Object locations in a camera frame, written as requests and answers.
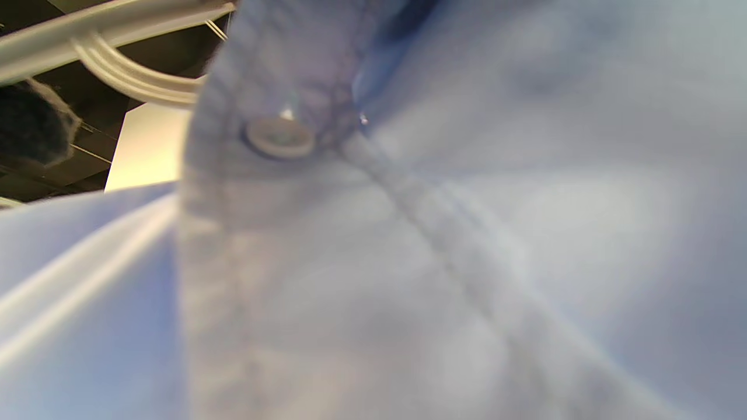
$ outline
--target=black fabric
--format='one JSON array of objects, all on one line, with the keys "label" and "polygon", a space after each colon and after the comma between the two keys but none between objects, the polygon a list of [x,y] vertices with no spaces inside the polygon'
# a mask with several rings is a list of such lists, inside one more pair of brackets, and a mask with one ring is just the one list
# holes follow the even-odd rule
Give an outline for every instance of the black fabric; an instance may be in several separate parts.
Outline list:
[{"label": "black fabric", "polygon": [[0,87],[0,157],[50,165],[71,155],[80,119],[34,80]]}]

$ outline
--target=fabric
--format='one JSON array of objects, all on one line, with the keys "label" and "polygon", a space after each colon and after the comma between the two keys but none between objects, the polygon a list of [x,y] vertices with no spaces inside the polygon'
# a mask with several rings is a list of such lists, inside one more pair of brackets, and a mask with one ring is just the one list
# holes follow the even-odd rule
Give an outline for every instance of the fabric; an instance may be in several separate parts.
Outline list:
[{"label": "fabric", "polygon": [[33,79],[0,87],[0,157],[51,165],[72,154],[81,121],[49,86]]},{"label": "fabric", "polygon": [[176,192],[0,214],[0,418],[747,416],[747,4],[405,9],[244,1]]}]

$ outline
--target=seam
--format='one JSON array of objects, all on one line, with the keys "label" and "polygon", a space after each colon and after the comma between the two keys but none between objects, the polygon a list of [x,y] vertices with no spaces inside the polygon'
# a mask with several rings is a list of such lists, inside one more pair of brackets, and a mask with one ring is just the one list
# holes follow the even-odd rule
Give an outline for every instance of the seam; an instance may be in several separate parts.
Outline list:
[{"label": "seam", "polygon": [[[647,414],[649,416],[653,415],[653,417],[650,417],[651,419],[682,418],[682,415],[665,401],[661,401],[641,383],[617,369],[605,355],[599,353],[596,346],[584,339],[578,331],[562,320],[553,317],[552,311],[546,305],[542,305],[542,301],[533,298],[530,291],[522,290],[521,286],[511,284],[512,282],[515,283],[514,280],[504,280],[503,282],[509,286],[505,289],[513,289],[512,294],[524,298],[522,299],[523,306],[526,306],[531,311],[531,314],[541,317],[542,322],[548,326],[548,331],[554,334],[551,338],[555,338],[558,345],[562,345],[570,350],[570,353],[566,356],[566,358],[570,358],[567,359],[568,361],[579,359],[588,362],[589,367],[601,374],[603,380],[609,381],[613,386],[619,386],[617,394],[605,395],[607,398],[601,398],[602,401],[581,399],[581,404],[579,404],[577,399],[583,398],[583,396],[577,395],[573,388],[570,389],[570,392],[564,389],[563,385],[568,384],[559,382],[558,373],[548,371],[547,367],[543,366],[539,359],[539,353],[536,353],[530,345],[527,345],[527,339],[521,337],[521,331],[517,332],[511,326],[502,325],[498,322],[499,317],[497,314],[493,313],[490,308],[485,307],[480,302],[480,299],[474,296],[474,293],[470,290],[470,286],[462,278],[463,274],[465,274],[463,273],[464,270],[452,261],[453,255],[450,255],[449,250],[443,250],[443,245],[440,245],[433,237],[433,234],[429,232],[433,231],[433,228],[429,228],[421,223],[417,209],[409,209],[407,204],[403,203],[402,196],[407,193],[398,188],[406,190],[405,182],[416,182],[419,187],[423,188],[425,194],[432,194],[435,198],[440,199],[437,200],[437,203],[441,204],[439,214],[445,214],[447,220],[459,219],[470,225],[460,227],[461,231],[468,230],[467,232],[462,232],[468,236],[468,245],[476,248],[476,250],[486,251],[489,255],[496,255],[496,253],[500,252],[500,249],[496,249],[495,246],[486,243],[483,238],[484,235],[480,234],[480,229],[485,229],[483,223],[480,223],[480,217],[469,206],[461,206],[458,202],[458,197],[449,192],[448,188],[444,189],[437,185],[432,185],[421,177],[408,173],[403,168],[398,167],[388,159],[376,144],[366,141],[361,136],[351,138],[350,140],[357,142],[357,144],[350,145],[350,147],[356,147],[356,150],[350,150],[349,148],[341,150],[340,155],[342,160],[346,161],[353,168],[366,173],[369,179],[379,186],[390,199],[392,205],[404,216],[407,223],[421,236],[423,241],[431,249],[436,263],[441,265],[447,277],[461,292],[467,306],[472,308],[472,310],[487,322],[491,326],[491,332],[495,338],[506,345],[506,349],[509,352],[509,369],[511,369],[512,362],[520,362],[523,371],[519,373],[529,381],[528,383],[526,380],[522,381],[522,384],[525,386],[528,385],[533,389],[538,389],[541,392],[539,397],[544,398],[543,404],[547,404],[548,402],[552,404],[549,408],[542,408],[550,410],[550,413],[559,413],[561,418],[564,419],[575,419],[578,416],[596,416],[595,418],[598,418],[605,413],[609,414],[610,410],[625,410],[626,408],[632,410],[631,413],[638,413],[644,416]],[[394,173],[395,176],[402,177],[405,182],[398,182],[400,185],[394,185],[400,180],[385,180],[380,174],[377,175],[377,170]],[[425,200],[420,198],[417,201],[422,203]],[[500,271],[495,271],[495,274],[500,276]],[[480,283],[484,283],[485,280],[484,278],[481,279]],[[571,371],[572,376],[582,374],[582,371]]]}]

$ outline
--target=light blue shirt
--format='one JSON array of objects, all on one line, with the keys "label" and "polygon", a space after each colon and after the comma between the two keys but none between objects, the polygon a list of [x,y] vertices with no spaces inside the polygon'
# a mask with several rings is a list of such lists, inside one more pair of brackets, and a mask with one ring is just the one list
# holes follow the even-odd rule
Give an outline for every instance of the light blue shirt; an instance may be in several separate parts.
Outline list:
[{"label": "light blue shirt", "polygon": [[244,0],[176,186],[0,214],[0,419],[747,417],[747,3],[401,5]]}]

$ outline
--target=button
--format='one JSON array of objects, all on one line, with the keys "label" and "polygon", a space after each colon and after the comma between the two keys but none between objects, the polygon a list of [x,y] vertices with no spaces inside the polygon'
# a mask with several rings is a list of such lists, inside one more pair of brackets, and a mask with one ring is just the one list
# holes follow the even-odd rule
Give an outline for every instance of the button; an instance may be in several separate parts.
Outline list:
[{"label": "button", "polygon": [[298,159],[311,154],[316,142],[303,124],[288,118],[261,118],[249,124],[249,142],[259,152],[280,159]]}]

